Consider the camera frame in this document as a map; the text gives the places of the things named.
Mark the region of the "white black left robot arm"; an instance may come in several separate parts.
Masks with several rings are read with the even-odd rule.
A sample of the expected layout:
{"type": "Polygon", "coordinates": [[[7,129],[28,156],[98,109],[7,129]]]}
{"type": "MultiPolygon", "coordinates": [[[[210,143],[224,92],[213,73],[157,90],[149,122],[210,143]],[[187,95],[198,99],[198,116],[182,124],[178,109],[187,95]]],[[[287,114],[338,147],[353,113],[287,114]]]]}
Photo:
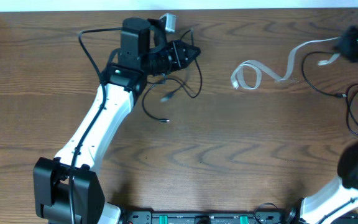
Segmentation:
{"type": "Polygon", "coordinates": [[[49,223],[121,223],[122,210],[106,201],[98,174],[103,157],[125,117],[152,89],[195,62],[201,50],[182,39],[168,40],[176,17],[130,17],[119,31],[121,43],[104,69],[97,69],[99,87],[84,120],[53,159],[41,157],[33,169],[35,212],[49,223]]]}

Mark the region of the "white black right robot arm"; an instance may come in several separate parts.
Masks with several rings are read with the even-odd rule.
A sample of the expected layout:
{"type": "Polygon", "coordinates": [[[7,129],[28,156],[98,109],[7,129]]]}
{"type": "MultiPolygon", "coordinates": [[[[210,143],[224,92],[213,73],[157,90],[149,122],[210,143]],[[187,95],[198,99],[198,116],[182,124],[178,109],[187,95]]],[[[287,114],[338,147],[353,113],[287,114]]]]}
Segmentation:
{"type": "MultiPolygon", "coordinates": [[[[348,27],[333,49],[331,61],[344,57],[358,63],[358,26],[348,27]]],[[[284,223],[347,223],[345,215],[357,207],[358,142],[343,152],[335,178],[316,194],[300,199],[287,213],[284,223]]]]}

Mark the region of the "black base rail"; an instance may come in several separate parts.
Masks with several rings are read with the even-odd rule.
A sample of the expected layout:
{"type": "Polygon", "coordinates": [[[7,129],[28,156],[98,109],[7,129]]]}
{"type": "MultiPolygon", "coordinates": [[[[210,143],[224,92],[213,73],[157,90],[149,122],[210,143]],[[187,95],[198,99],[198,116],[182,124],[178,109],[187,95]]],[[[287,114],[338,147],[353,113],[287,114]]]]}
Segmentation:
{"type": "Polygon", "coordinates": [[[259,210],[245,213],[157,213],[149,211],[126,212],[122,224],[274,224],[284,223],[280,211],[259,210]]]}

